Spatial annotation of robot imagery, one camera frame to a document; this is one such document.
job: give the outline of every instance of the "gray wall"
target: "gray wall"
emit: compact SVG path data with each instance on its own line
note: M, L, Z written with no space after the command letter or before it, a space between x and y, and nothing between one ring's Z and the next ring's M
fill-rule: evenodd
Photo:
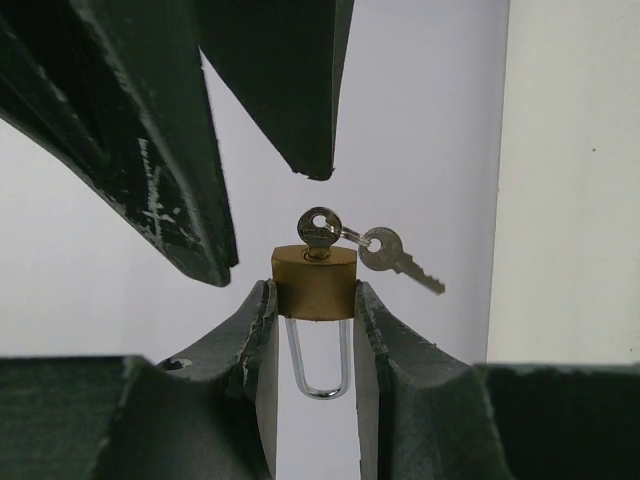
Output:
M360 269L401 319L467 361L486 355L507 0L358 0L329 183L290 173L206 69L241 264L219 290L180 275L61 164L0 124L0 354L156 361L230 315L308 207L389 226L448 292ZM302 324L310 381L337 383L335 325ZM358 478L353 391L296 390L281 344L279 478Z

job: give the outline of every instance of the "padlock body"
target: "padlock body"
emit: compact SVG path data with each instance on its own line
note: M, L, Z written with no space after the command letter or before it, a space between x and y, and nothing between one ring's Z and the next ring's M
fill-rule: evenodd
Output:
M277 247L271 256L278 290L278 313L313 321L353 317L357 252L331 247L322 260L308 256L307 245Z

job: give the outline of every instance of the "black metal part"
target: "black metal part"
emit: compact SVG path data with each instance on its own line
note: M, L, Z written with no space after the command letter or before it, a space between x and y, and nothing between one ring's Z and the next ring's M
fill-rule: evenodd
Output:
M258 282L160 368L140 357L0 360L0 478L274 478L276 298Z
M333 171L354 0L194 0L200 46L294 172Z
M0 115L186 275L237 263L190 2L0 5Z
M638 367L469 367L366 283L354 354L364 480L638 478Z

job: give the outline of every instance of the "key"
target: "key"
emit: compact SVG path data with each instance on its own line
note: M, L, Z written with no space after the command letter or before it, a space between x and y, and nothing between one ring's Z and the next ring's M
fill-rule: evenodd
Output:
M324 225L317 226L314 223L318 217L324 218ZM341 234L340 217L325 207L314 207L298 220L298 235L309 245L309 256L315 260L327 258L331 254L329 247L340 239Z
M375 252L364 245L358 248L360 260L366 267L379 272L393 270L396 273L404 273L433 293L437 295L444 293L444 284L437 278L426 275L424 270L413 261L413 257L405 253L402 240L396 232L390 228L376 227L365 233L363 237L369 241L374 239L380 241L380 249Z

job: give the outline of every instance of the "white wall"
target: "white wall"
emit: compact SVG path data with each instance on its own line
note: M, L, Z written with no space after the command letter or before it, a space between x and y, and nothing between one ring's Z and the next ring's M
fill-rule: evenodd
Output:
M182 276L61 164L0 124L0 355L140 353L160 360L214 328L270 276L300 214L335 209L389 226L435 297L360 268L398 317L449 353L483 361L502 118L507 0L357 0L342 89L337 170L290 173L207 69L240 266L215 289ZM301 326L310 381L339 375L337 328ZM353 390L307 399L281 339L278 478L358 478Z
M511 2L490 361L640 360L640 2Z

